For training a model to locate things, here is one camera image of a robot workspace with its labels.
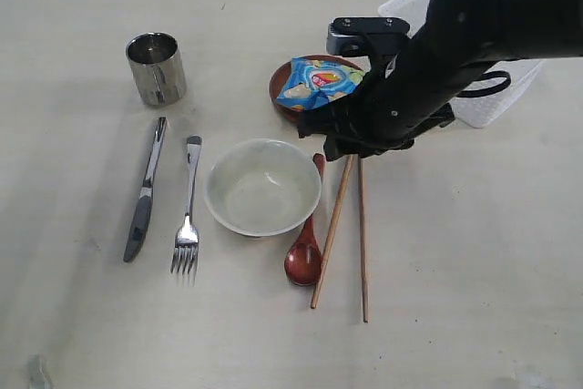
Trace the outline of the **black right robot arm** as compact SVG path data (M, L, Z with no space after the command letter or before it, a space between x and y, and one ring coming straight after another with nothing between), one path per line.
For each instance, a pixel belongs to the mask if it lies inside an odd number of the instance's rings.
M332 52L367 56L356 89L302 112L301 137L325 136L334 161L410 148L417 137L454 118L450 102L499 62L579 57L582 0L429 0L413 35L398 18L339 17Z

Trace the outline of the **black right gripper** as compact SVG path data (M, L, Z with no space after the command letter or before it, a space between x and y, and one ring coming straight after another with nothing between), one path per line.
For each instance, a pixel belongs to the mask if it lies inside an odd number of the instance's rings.
M396 56L387 77L371 73L351 95L303 112L298 135L324 135L327 161L407 150L420 126L482 73L481 62L442 54L415 37Z

